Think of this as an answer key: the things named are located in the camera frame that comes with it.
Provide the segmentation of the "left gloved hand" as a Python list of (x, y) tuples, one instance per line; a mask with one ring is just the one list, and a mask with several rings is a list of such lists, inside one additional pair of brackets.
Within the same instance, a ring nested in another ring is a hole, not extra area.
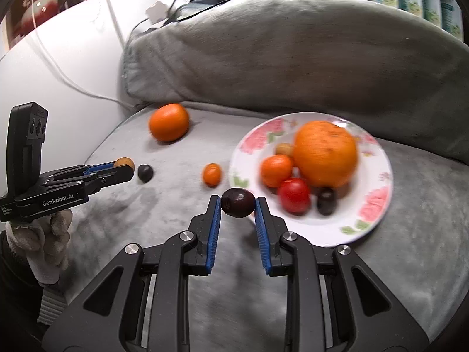
[(28, 261), (40, 285), (57, 284), (60, 273), (68, 267), (71, 223), (70, 209), (34, 219), (31, 223), (6, 223), (6, 240), (10, 249)]

